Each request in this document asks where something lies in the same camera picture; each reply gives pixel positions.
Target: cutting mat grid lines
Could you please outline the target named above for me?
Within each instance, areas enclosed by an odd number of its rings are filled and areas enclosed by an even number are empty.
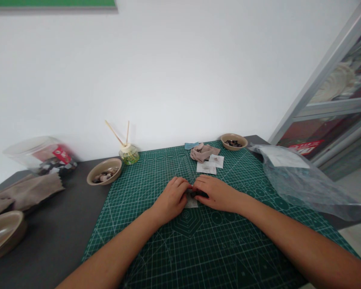
[[[286,203],[248,150],[221,149],[216,177],[300,221],[357,256],[317,212]],[[191,184],[200,175],[184,147],[140,153],[112,184],[82,262],[150,208],[174,177]],[[306,280],[270,239],[247,219],[199,204],[156,232],[128,269],[121,288],[299,288]]]

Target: finger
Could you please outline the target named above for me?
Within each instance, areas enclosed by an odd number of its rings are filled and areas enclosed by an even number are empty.
[[[202,196],[195,196],[195,199],[196,199],[197,201],[199,201],[200,203],[208,206],[208,207],[211,207],[211,205],[214,203],[213,200],[207,199],[207,198],[202,197]]]
[[[175,186],[175,187],[179,187],[179,185],[180,185],[181,183],[183,183],[183,182],[189,183],[186,179],[184,179],[184,178],[182,178],[182,177],[179,177],[179,178],[177,178],[177,179],[175,180],[174,186]]]
[[[179,196],[179,199],[181,199],[182,194],[189,188],[189,185],[189,183],[183,182],[177,188],[177,195]]]
[[[206,183],[201,182],[200,180],[196,179],[195,183],[193,184],[193,191],[200,190],[200,191],[206,192],[206,190],[207,190],[206,186],[207,186]]]
[[[196,180],[201,181],[202,183],[208,182],[208,179],[206,179],[206,178],[201,178],[201,177],[197,177]]]
[[[172,184],[176,181],[177,178],[178,178],[178,177],[173,177],[173,178],[171,179],[171,181],[168,182],[167,185],[172,185]]]
[[[183,194],[183,196],[182,196],[182,198],[181,198],[181,200],[179,202],[179,205],[183,209],[186,204],[187,204],[187,197],[186,197],[186,194]]]
[[[205,179],[211,179],[213,178],[212,176],[208,176],[208,175],[199,175],[200,177],[202,178],[205,178]]]

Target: clear plastic container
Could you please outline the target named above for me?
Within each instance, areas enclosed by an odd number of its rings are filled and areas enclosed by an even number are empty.
[[[126,165],[132,165],[139,160],[139,153],[133,145],[128,143],[125,147],[121,147],[119,155]]]
[[[5,149],[3,154],[37,175],[59,173],[64,176],[77,167],[63,146],[49,136],[24,140]]]

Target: green liquid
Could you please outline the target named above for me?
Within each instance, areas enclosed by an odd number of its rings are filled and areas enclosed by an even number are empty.
[[[126,164],[126,165],[132,165],[134,163],[136,163],[138,160],[139,160],[139,154],[137,155],[129,155],[129,156],[126,156],[123,158],[123,162]]]

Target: gray table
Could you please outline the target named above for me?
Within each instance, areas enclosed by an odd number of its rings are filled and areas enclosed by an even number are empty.
[[[268,144],[255,135],[246,138],[249,143]],[[63,180],[66,190],[26,217],[25,238],[0,259],[0,288],[54,288],[80,265],[111,187],[89,186],[86,182],[89,171],[103,160],[79,163],[77,170]],[[0,184],[0,190],[27,174],[29,171],[15,173]],[[355,223],[328,214],[324,217],[337,229]]]

